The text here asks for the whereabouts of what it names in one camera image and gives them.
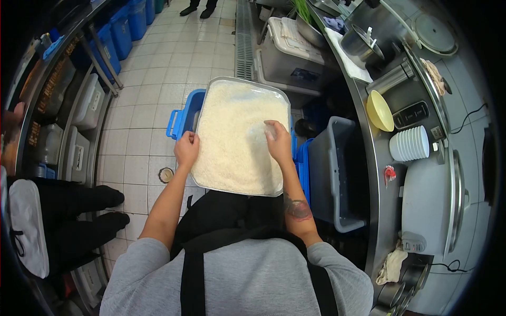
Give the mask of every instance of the power cord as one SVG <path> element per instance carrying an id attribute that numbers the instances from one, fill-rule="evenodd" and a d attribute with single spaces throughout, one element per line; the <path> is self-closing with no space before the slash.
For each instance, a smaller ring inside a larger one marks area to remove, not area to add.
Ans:
<path id="1" fill-rule="evenodd" d="M 460 132 L 462 130 L 462 128 L 464 127 L 464 123 L 466 122 L 466 120 L 468 119 L 468 117 L 473 114 L 473 113 L 476 113 L 478 111 L 480 111 L 484 106 L 487 106 L 488 107 L 488 103 L 484 103 L 481 105 L 481 107 L 478 109 L 478 110 L 474 110 L 472 112 L 469 112 L 469 114 L 466 115 L 465 119 L 464 119 L 464 122 L 462 122 L 462 125 L 460 126 L 460 128 L 458 129 L 458 131 L 455 131 L 455 132 L 451 132 L 450 134 L 457 134 L 458 132 Z"/>
<path id="2" fill-rule="evenodd" d="M 454 262 L 458 262 L 457 269 L 450 269 L 450 266 L 451 266 Z M 460 271 L 460 272 L 469 272 L 469 271 L 471 271 L 472 269 L 474 269 L 474 268 L 471 268 L 471 269 L 469 269 L 469 270 L 462 270 L 462 269 L 460 269 L 460 260 L 458 260 L 458 259 L 455 259 L 454 261 L 450 262 L 450 264 L 449 264 L 449 265 L 446 265 L 446 264 L 444 264 L 444 263 L 429 263 L 429 265 L 444 265 L 444 266 L 448 269 L 448 271 L 450 271 L 450 272 L 457 272 L 457 271 Z"/>

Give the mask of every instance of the white tile floor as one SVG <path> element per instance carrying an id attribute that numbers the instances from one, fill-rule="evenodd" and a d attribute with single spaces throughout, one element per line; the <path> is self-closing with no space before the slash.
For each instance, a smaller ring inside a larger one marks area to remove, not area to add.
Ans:
<path id="1" fill-rule="evenodd" d="M 188 5 L 189 0 L 172 0 L 120 62 L 124 88 L 106 116 L 97 184 L 124 193 L 125 202 L 111 210 L 127 213 L 130 223 L 104 247 L 109 275 L 116 259 L 137 240 L 164 188 L 159 170 L 176 170 L 175 141 L 165 135 L 172 110 L 182 109 L 188 94 L 205 88 L 211 78 L 234 75 L 235 27 L 230 25 L 235 24 L 236 0 L 218 0 L 206 20 L 199 18 L 204 6 L 179 16 Z M 294 114 L 295 122 L 300 112 Z M 204 194 L 188 178 L 180 215 L 190 195 L 195 202 Z"/>

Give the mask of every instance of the yellow bowl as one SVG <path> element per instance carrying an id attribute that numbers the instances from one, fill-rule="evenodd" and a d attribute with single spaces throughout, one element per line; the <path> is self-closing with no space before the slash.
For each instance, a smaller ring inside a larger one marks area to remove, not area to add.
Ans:
<path id="1" fill-rule="evenodd" d="M 367 115 L 372 124 L 384 131 L 394 130 L 394 118 L 388 107 L 387 101 L 378 91 L 373 90 L 367 98 Z"/>

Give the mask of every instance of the floor drain grate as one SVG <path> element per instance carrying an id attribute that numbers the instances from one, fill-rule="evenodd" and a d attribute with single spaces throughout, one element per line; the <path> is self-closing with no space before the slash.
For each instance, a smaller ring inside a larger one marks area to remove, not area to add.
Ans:
<path id="1" fill-rule="evenodd" d="M 251 36 L 251 9 L 247 0 L 237 0 L 235 20 L 235 77 L 251 80 L 253 65 L 253 38 Z"/>

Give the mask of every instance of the label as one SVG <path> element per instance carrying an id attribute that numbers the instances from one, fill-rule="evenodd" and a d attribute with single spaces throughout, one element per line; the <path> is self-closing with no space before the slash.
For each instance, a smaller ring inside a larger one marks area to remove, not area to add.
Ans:
<path id="1" fill-rule="evenodd" d="M 435 139 L 443 138 L 443 131 L 441 130 L 441 127 L 436 126 L 434 128 L 431 128 L 432 136 L 434 136 Z"/>
<path id="2" fill-rule="evenodd" d="M 111 54 L 109 53 L 109 49 L 107 49 L 107 46 L 104 46 L 104 52 L 105 55 L 107 56 L 107 59 L 111 59 Z"/>
<path id="3" fill-rule="evenodd" d="M 83 160 L 83 155 L 85 153 L 85 148 L 83 146 L 75 145 L 75 150 L 77 151 L 77 166 L 76 166 L 75 170 L 81 171 L 82 160 Z"/>
<path id="4" fill-rule="evenodd" d="M 102 95 L 102 93 L 100 93 L 100 91 L 97 91 L 97 94 L 95 95 L 95 99 L 93 100 L 93 105 L 92 105 L 92 111 L 96 111 L 97 108 L 98 108 L 98 101 L 100 100 L 100 96 Z"/>
<path id="5" fill-rule="evenodd" d="M 306 69 L 295 68 L 290 76 L 304 81 L 316 82 L 320 77 L 320 74 Z"/>

